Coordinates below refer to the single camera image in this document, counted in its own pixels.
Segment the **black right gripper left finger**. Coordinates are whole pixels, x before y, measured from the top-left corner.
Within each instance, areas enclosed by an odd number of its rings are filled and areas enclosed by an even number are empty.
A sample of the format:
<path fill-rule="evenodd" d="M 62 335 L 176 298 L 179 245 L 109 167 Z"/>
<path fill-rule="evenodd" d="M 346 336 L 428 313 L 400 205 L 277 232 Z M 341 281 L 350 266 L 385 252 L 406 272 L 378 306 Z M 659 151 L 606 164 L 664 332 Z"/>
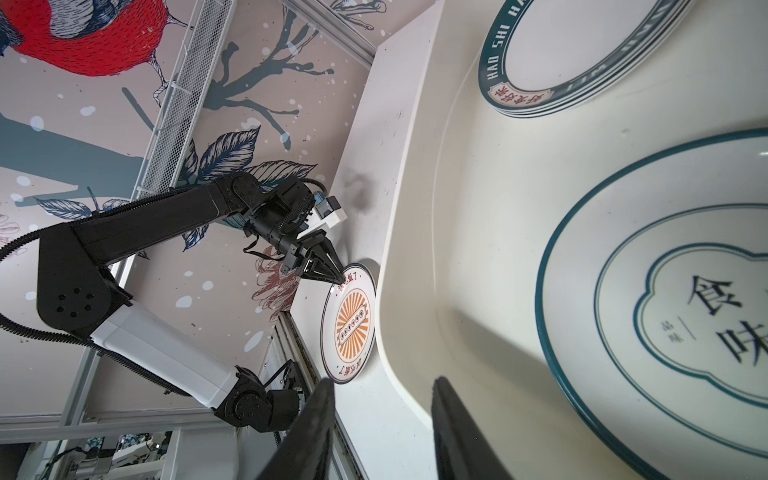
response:
<path fill-rule="evenodd" d="M 334 383 L 324 378 L 257 479 L 327 479 L 334 425 Z"/>

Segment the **white mesh wall shelf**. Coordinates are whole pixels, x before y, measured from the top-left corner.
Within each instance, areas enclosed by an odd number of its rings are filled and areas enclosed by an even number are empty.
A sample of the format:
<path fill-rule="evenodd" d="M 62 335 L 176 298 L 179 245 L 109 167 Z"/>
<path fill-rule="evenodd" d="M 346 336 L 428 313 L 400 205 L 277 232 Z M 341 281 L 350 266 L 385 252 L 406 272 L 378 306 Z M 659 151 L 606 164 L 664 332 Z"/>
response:
<path fill-rule="evenodd" d="M 131 195 L 176 185 L 238 2 L 196 1 Z"/>

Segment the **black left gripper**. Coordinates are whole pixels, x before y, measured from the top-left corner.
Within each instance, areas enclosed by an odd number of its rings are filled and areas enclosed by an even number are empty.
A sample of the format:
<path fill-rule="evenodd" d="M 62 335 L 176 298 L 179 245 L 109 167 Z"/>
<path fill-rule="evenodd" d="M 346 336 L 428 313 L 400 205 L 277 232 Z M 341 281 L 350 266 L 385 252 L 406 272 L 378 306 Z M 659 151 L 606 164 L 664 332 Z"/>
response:
<path fill-rule="evenodd" d="M 344 283 L 344 266 L 325 233 L 298 234 L 315 206 L 313 180 L 293 179 L 266 191 L 258 186 L 246 214 L 245 233 L 254 241 L 245 253 L 282 263 L 283 272 L 334 285 Z"/>

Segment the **green rim plate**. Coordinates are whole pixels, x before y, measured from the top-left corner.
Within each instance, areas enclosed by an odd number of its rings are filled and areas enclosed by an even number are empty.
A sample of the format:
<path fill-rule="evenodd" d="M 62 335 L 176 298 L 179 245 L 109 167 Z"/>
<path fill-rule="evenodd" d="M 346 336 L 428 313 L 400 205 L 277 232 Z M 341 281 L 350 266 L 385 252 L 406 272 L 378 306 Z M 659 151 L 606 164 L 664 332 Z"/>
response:
<path fill-rule="evenodd" d="M 507 1 L 482 45 L 478 89 L 511 118 L 575 107 L 639 66 L 692 6 L 665 0 Z"/>

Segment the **orange sunburst plate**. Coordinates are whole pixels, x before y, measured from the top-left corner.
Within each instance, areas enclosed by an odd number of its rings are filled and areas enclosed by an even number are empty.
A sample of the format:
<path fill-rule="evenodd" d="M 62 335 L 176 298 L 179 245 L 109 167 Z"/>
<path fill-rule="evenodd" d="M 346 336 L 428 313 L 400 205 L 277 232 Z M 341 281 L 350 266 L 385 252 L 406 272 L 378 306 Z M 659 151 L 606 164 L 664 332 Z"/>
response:
<path fill-rule="evenodd" d="M 320 324 L 320 353 L 326 375 L 337 384 L 354 380 L 375 343 L 376 285 L 371 271 L 352 263 L 344 282 L 326 295 Z"/>

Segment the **white plastic bin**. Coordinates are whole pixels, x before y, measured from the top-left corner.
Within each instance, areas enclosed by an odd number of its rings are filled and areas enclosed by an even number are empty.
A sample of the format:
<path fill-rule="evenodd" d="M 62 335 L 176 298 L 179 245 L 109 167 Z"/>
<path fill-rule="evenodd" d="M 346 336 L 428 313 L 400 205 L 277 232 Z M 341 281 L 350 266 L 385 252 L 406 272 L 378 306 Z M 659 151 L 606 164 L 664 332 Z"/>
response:
<path fill-rule="evenodd" d="M 378 305 L 424 422 L 444 377 L 518 479 L 767 475 L 767 5 L 696 1 L 615 85 L 503 115 L 501 17 L 445 1 Z"/>

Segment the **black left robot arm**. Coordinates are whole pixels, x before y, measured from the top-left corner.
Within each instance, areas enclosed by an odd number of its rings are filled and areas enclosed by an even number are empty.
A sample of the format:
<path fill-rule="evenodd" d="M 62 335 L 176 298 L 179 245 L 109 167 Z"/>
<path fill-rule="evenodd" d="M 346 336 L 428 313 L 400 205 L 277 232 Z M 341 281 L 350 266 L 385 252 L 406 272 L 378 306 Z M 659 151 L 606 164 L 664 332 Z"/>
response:
<path fill-rule="evenodd" d="M 339 285 L 343 267 L 327 232 L 345 217 L 317 180 L 288 178 L 266 187 L 249 173 L 235 172 L 48 226 L 1 249 L 9 257 L 37 245 L 36 309 L 43 327 L 8 317 L 1 326 L 28 339 L 93 350 L 195 400 L 231 426 L 284 431 L 298 415 L 298 393 L 271 389 L 252 370 L 218 360 L 169 321 L 170 302 L 180 293 L 169 286 L 165 266 L 144 267 L 126 285 L 112 267 L 232 221 L 248 240 L 247 257 L 257 257 L 258 244 L 266 242 L 273 248 L 269 261 L 283 275 Z"/>

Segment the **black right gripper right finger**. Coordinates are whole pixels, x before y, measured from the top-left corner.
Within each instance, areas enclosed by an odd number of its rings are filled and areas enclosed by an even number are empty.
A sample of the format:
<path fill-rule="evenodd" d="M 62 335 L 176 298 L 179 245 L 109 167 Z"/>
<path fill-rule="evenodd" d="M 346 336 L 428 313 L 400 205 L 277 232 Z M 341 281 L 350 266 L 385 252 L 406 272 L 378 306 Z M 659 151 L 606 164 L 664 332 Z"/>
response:
<path fill-rule="evenodd" d="M 512 479 L 446 377 L 433 384 L 431 416 L 439 479 Z"/>

